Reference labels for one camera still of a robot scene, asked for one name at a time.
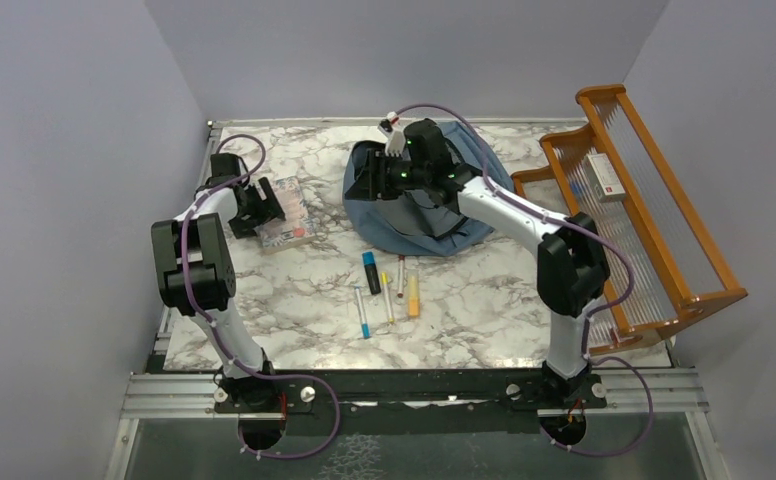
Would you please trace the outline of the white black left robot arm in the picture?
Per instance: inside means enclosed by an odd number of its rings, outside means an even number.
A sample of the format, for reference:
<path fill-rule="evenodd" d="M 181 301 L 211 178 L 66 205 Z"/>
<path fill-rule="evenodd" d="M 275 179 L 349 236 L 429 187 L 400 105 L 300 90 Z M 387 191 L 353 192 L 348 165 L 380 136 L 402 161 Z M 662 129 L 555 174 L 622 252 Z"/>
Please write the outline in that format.
<path fill-rule="evenodd" d="M 151 227 L 158 290 L 164 305 L 192 320 L 218 354 L 219 401 L 262 411 L 277 401 L 279 386 L 235 305 L 236 274 L 224 230 L 252 237 L 286 215 L 267 178 L 251 184 L 240 156 L 216 153 L 210 167 L 186 211 Z"/>

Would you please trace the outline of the blue student backpack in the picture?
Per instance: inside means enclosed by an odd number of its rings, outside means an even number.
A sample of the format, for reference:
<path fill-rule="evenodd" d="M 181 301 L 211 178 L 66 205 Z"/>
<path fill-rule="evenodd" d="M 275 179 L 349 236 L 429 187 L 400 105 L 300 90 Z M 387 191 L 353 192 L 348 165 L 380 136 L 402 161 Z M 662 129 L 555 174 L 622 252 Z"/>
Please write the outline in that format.
<path fill-rule="evenodd" d="M 481 168 L 488 158 L 488 174 L 512 192 L 513 182 L 488 145 L 479 147 L 470 130 L 458 121 L 439 124 L 455 164 Z M 493 229 L 485 223 L 436 206 L 425 192 L 415 190 L 388 201 L 342 201 L 353 230 L 373 247 L 404 256 L 455 255 L 483 241 Z"/>

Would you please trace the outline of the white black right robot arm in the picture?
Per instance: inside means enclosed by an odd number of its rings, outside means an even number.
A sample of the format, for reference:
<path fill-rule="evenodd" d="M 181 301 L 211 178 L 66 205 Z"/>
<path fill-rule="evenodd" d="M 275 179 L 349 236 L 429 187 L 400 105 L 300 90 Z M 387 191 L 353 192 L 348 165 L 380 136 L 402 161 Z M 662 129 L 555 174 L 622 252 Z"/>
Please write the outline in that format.
<path fill-rule="evenodd" d="M 423 119 L 391 127 L 402 139 L 354 144 L 343 177 L 343 206 L 353 229 L 397 255 L 456 255 L 494 231 L 536 261 L 536 287 L 551 312 L 541 393 L 551 405 L 576 399 L 591 373 L 589 317 L 603 298 L 609 262 L 594 220 L 550 212 L 516 195 L 491 147 L 461 122 Z"/>

